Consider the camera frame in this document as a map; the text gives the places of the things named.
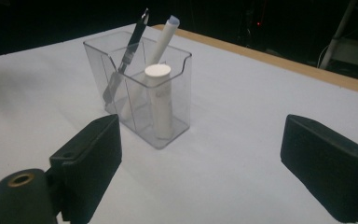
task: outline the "wooden table edge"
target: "wooden table edge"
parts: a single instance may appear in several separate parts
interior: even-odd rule
[[[162,30],[164,28],[163,24],[152,26],[155,29]],[[305,75],[308,77],[313,77],[319,79],[324,82],[328,82],[334,85],[337,85],[342,88],[346,88],[353,91],[358,91],[358,79],[352,77],[345,77],[337,73],[325,71],[323,69],[319,69],[316,67],[308,66],[302,63],[296,63],[293,61],[289,61],[280,57],[276,57],[273,55],[269,55],[264,52],[260,52],[253,49],[247,49],[242,46],[238,46],[235,44],[231,44],[222,40],[214,39],[205,35],[198,35],[186,30],[178,29],[175,32],[176,35],[181,37],[195,40],[200,43],[231,51],[233,53],[237,53],[255,60],[258,60],[263,63],[273,64],[275,66],[299,73],[301,75]]]

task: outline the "white tube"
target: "white tube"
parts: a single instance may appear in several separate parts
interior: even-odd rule
[[[171,68],[167,64],[153,64],[145,69],[148,94],[156,138],[171,139],[172,126],[172,86]]]
[[[158,41],[156,42],[156,46],[152,52],[152,54],[146,60],[146,67],[158,63],[159,59],[161,58],[164,50],[167,48],[168,44],[170,43],[173,34],[175,33],[176,29],[180,24],[179,19],[174,16],[171,16],[169,20],[165,23],[164,29],[162,30],[161,34],[158,37]],[[146,85],[147,79],[143,78],[143,83]],[[131,105],[132,108],[135,108],[137,99],[141,96],[142,93],[142,86],[136,88],[132,92],[129,92],[130,100],[127,101],[123,108],[121,109],[121,118],[126,120],[131,117]]]

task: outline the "clear plastic container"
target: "clear plastic container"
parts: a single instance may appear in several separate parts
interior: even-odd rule
[[[118,114],[121,123],[151,146],[164,148],[190,127],[191,53],[168,46],[159,63],[171,72],[152,80],[145,74],[145,62],[156,42],[142,38],[127,46],[130,37],[118,32],[85,41],[89,64],[105,110]],[[122,69],[127,48],[137,50]]]

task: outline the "white table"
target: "white table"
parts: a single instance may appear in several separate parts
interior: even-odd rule
[[[0,180],[46,171],[106,115],[89,38],[0,56]],[[337,223],[281,163],[283,127],[296,114],[358,143],[358,91],[180,36],[171,45],[193,53],[191,127],[156,150],[121,125],[123,162],[91,223]]]

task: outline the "pen tip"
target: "pen tip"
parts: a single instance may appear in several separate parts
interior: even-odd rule
[[[149,20],[149,8],[146,8],[144,15],[142,15],[142,20],[144,21],[144,24],[147,24],[147,21]]]

